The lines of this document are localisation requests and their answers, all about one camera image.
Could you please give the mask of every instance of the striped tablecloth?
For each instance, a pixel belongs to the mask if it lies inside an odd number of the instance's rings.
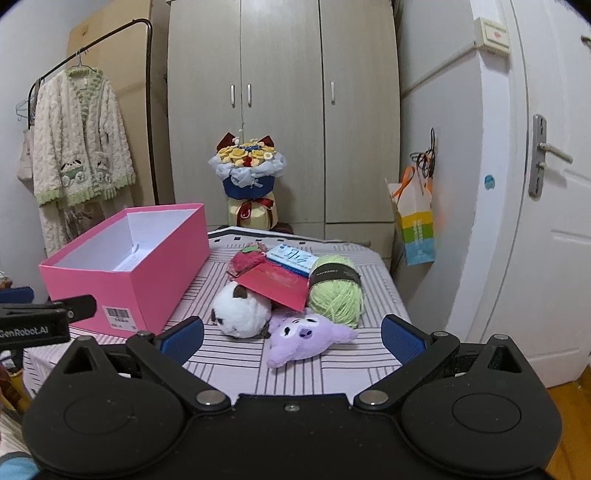
[[[400,366],[384,348],[380,324],[385,315],[395,313],[408,320],[394,282],[380,256],[360,245],[344,242],[318,242],[298,237],[257,237],[255,232],[210,234],[209,258],[197,273],[167,323],[172,327],[183,319],[198,315],[205,324],[203,346],[184,367],[233,402],[240,393],[267,395],[311,395],[346,393],[349,400]],[[364,313],[354,343],[334,345],[314,358],[289,362],[284,367],[267,368],[268,340],[232,339],[212,325],[210,305],[216,293],[228,283],[226,267],[241,248],[256,240],[268,247],[285,242],[315,255],[340,254],[350,258],[361,274]],[[103,343],[124,343],[125,339],[72,328],[72,337],[93,335]],[[69,344],[30,348],[25,351],[25,385],[34,395],[49,376]]]

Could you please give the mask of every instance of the blue sticker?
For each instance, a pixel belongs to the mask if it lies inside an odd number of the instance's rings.
[[[495,188],[495,178],[492,175],[484,177],[484,188],[487,190]]]

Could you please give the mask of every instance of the red ribbon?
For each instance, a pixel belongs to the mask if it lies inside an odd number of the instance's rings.
[[[248,218],[251,217],[251,212],[252,212],[252,204],[253,203],[259,203],[260,205],[263,205],[263,207],[265,207],[267,209],[267,215],[269,216],[269,226],[273,225],[273,213],[271,212],[271,209],[273,208],[273,200],[271,199],[252,199],[252,200],[246,200],[244,202],[242,202],[242,205],[240,205],[240,208],[238,209],[238,213],[236,214],[236,224],[238,226],[242,226],[242,220],[246,220]]]

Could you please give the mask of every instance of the white plush toy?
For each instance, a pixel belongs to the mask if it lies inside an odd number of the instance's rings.
[[[235,281],[222,288],[212,303],[211,320],[222,332],[236,338],[261,333],[271,318],[271,301]]]

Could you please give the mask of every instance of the cardigan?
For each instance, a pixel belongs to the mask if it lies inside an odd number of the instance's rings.
[[[100,70],[63,70],[39,89],[33,185],[38,204],[109,200],[135,183],[115,92]]]

